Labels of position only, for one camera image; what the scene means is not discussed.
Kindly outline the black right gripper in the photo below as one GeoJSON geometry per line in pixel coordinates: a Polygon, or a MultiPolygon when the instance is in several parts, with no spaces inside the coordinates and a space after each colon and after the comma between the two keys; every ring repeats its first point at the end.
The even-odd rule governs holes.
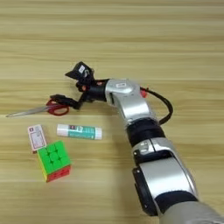
{"type": "MultiPolygon", "coordinates": [[[[80,74],[76,70],[66,73],[66,76],[77,81],[80,79],[80,74]]],[[[73,98],[66,97],[62,94],[51,95],[50,98],[60,105],[68,106],[73,109],[80,109],[83,102],[105,102],[105,89],[108,81],[108,79],[93,80],[89,84],[83,84],[78,81],[76,83],[76,87],[80,92],[82,92],[82,96],[78,101],[74,100],[73,98]]]]}

